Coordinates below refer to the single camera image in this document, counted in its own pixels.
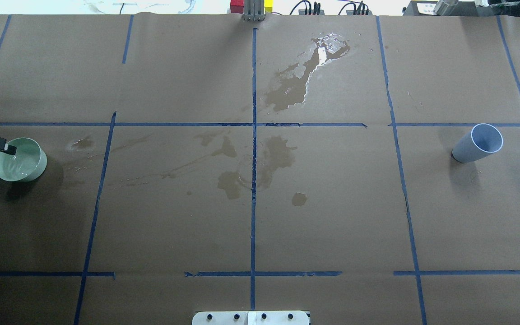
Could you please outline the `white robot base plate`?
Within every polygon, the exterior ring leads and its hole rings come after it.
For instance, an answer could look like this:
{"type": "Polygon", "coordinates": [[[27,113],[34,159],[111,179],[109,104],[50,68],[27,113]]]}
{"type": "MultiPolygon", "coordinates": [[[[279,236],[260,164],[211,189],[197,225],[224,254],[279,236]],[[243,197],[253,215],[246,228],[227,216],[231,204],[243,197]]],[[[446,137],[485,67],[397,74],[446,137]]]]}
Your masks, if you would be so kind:
{"type": "Polygon", "coordinates": [[[210,311],[197,312],[192,325],[310,325],[308,312],[280,311],[210,311]]]}

